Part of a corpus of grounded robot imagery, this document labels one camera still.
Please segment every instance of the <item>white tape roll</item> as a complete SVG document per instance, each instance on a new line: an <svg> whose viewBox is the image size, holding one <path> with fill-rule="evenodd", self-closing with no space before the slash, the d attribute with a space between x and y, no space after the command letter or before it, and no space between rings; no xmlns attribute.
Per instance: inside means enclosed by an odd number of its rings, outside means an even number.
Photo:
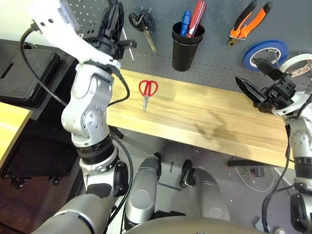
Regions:
<svg viewBox="0 0 312 234"><path fill-rule="evenodd" d="M292 77L297 77L299 75L302 75L302 74L308 72L309 70L311 70L311 66L312 66L312 55L311 54L301 54L301 55L297 55L295 57L292 57L291 59L289 59L283 63L283 65L280 67L280 70L282 72L285 72L291 66L295 65L296 63L302 62L302 61L306 61L307 64L305 64L303 67L301 67L297 70L289 72Z"/></svg>

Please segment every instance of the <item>red scissor handle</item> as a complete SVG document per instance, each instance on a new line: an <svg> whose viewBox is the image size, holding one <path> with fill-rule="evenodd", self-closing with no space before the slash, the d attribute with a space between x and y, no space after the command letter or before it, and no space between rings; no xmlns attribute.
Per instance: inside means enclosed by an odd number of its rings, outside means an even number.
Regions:
<svg viewBox="0 0 312 234"><path fill-rule="evenodd" d="M142 88L141 88L141 85L145 83L145 88L144 88L144 92L142 91ZM152 84L155 84L156 85L156 88L154 89L154 91L151 93L152 91ZM140 93L143 95L143 96L153 96L157 89L158 89L158 84L156 81L154 80L142 80L140 82L140 84L138 85L138 89L140 90Z"/></svg>

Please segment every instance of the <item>gray pegboard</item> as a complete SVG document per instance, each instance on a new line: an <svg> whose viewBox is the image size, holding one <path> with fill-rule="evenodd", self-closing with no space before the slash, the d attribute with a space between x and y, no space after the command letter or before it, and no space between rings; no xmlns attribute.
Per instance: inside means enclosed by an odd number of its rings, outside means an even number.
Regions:
<svg viewBox="0 0 312 234"><path fill-rule="evenodd" d="M181 21L183 12L193 12L197 0L122 0L125 11L124 30L129 39L135 39L137 49L133 50L135 61L125 51L121 60L127 70L195 83L219 89L240 92L234 76L250 79L256 86L271 84L268 77L246 69L242 63L246 51L264 40L278 39L288 45L288 58L301 53L312 52L312 1L274 0L273 7L263 22L252 31L248 38L228 49L229 32L235 20L251 0L206 0L207 7L201 21L205 27L203 41L198 47L193 64L187 72L177 72L172 68L172 26ZM266 3L258 0L253 19ZM106 0L70 0L70 5L82 30L86 33L108 6ZM154 19L152 34L157 54L152 50L143 33L134 29L128 21L131 12L139 13L141 7L151 8ZM294 78L303 90L310 77L302 75Z"/></svg>

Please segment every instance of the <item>floor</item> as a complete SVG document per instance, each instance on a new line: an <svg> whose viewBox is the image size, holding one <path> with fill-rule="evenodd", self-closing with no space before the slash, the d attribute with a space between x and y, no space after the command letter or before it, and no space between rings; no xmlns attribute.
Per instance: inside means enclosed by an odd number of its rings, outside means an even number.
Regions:
<svg viewBox="0 0 312 234"><path fill-rule="evenodd" d="M179 188L181 167L184 160L190 159L194 166L203 167L219 183L228 204L231 221L254 228L254 224L261 217L262 201L269 192L257 192L248 188L235 169L227 166L229 155L133 131L121 131L125 135L123 142L132 156L135 171L145 157L159 152L162 155L162 175L159 182ZM120 157L127 162L122 151L120 151ZM241 168L239 171L244 174L247 170ZM243 178L252 185L249 174ZM256 185L260 188L267 187L271 180L272 172L269 168L265 169L265 178L255 178ZM268 210L268 224L272 230L281 227L288 234L298 233L290 223L290 194L293 193L295 193L294 190L283 191L272 198ZM195 204L195 188L177 191L161 185L157 186L156 211L178 211L187 216L198 216ZM122 212L119 212L109 226L108 234L120 232L121 216Z"/></svg>
<svg viewBox="0 0 312 234"><path fill-rule="evenodd" d="M156 211L178 211L187 216L198 216L195 201L195 188L179 191L181 167L186 159L195 166L201 166L212 174L221 189L229 207L231 220L246 227L254 227L261 217L261 204L268 192L257 192L248 188L233 168L227 167L229 155L209 151L163 138L144 135L128 130L121 130L136 171L148 155L159 152L162 155L162 175L159 182L173 188L157 186ZM127 162L122 150L120 158ZM246 169L239 169L243 174ZM8 180L0 179L0 222L10 225L24 233L36 229L45 219L56 212L66 201L78 167L72 174L63 179L57 187L49 186L47 178L35 178L28 181L25 188L14 190ZM270 169L265 169L265 178L255 178L258 187L267 187L272 180ZM243 178L252 185L250 175ZM290 194L294 191L283 191L271 200L268 210L268 223L273 228L282 227L288 234L297 233L290 224ZM120 232L122 212L119 212L108 228L108 234ZM0 234L16 234L0 226Z"/></svg>

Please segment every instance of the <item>tape roll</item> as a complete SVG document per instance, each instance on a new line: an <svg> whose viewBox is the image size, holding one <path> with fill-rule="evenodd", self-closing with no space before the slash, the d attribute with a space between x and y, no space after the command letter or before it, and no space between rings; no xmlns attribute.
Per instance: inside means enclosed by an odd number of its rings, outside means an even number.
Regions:
<svg viewBox="0 0 312 234"><path fill-rule="evenodd" d="M257 65L253 62L253 58L256 54L264 50L275 50L278 53L277 61L278 64L281 64L285 61L288 56L288 47L287 45L280 40L266 40L257 45L254 45L250 48L247 53L244 55L243 63L246 68L252 71L259 71Z"/></svg>
<svg viewBox="0 0 312 234"><path fill-rule="evenodd" d="M312 66L312 55L311 54L301 54L301 55L297 55L295 57L292 57L291 59L289 59L283 63L283 65L280 67L280 70L282 72L286 72L286 70L288 68L290 68L291 66L294 66L296 63L303 62L303 61L306 61L307 63L304 66L302 66L296 70L289 71L289 73L292 77L297 77L299 75L305 74L306 72L311 70L311 66Z"/></svg>

